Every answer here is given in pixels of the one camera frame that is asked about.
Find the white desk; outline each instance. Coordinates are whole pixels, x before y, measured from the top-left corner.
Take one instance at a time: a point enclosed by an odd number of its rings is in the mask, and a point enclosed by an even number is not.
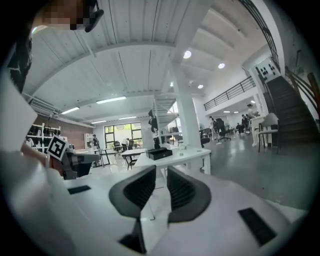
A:
[[[167,166],[177,166],[187,163],[187,166],[190,169],[191,165],[189,163],[191,163],[196,158],[201,158],[204,159],[204,173],[210,174],[210,153],[211,150],[196,147],[188,148],[185,150],[173,149],[171,156],[158,160],[152,160],[148,158],[145,153],[142,153],[134,166],[137,168],[156,166],[157,169],[164,169]]]

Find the table leg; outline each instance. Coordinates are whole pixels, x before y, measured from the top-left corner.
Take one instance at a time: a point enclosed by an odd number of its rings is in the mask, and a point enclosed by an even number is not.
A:
[[[211,168],[210,168],[210,154],[207,154],[204,157],[204,173],[205,174],[211,174]]]

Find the window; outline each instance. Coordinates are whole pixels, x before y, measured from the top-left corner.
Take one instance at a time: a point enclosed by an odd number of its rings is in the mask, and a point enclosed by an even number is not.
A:
[[[132,139],[141,139],[141,130],[133,130],[132,131]]]
[[[104,127],[105,145],[107,149],[113,149],[114,142],[122,143],[124,139],[133,139],[134,144],[143,146],[141,123],[126,123]]]
[[[106,127],[104,127],[104,132],[106,134],[113,133],[114,132],[114,127],[113,126],[106,126]]]

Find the white chair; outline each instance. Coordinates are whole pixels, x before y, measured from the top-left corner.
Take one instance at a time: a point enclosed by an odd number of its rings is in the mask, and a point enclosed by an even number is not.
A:
[[[277,129],[268,129],[269,126],[277,126]],[[262,135],[263,138],[263,147],[266,148],[266,144],[265,144],[265,137],[264,135],[266,134],[267,136],[267,141],[268,141],[268,134],[275,134],[277,133],[277,149],[276,149],[276,153],[278,154],[279,152],[279,148],[280,146],[280,131],[279,131],[279,118],[274,114],[274,113],[269,113],[266,115],[265,119],[263,122],[259,123],[259,132],[257,132],[256,134],[259,137],[258,143],[259,143],[259,150],[258,152],[260,152],[260,138]]]

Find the recessed ceiling light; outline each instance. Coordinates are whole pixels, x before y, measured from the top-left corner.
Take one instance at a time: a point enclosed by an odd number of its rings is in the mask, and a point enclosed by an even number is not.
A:
[[[70,113],[70,112],[72,112],[72,111],[75,111],[75,110],[78,110],[78,109],[80,109],[80,107],[76,106],[76,107],[74,107],[74,108],[71,108],[71,109],[69,109],[69,110],[66,110],[66,111],[62,112],[61,114],[62,114],[62,115],[65,115],[65,114],[68,114],[68,113]]]
[[[191,57],[191,55],[192,55],[191,51],[186,50],[186,51],[184,52],[183,58],[184,58],[184,59],[189,59],[189,58]]]
[[[128,116],[128,117],[122,117],[119,118],[119,120],[123,120],[123,119],[130,119],[130,118],[137,118],[136,116]]]
[[[97,123],[103,123],[103,122],[106,122],[106,120],[92,122],[91,124],[97,124]]]
[[[102,103],[107,103],[107,102],[115,102],[115,101],[120,101],[120,100],[125,100],[127,97],[118,97],[118,98],[110,98],[110,99],[104,99],[104,100],[99,100],[96,103],[102,104]]]

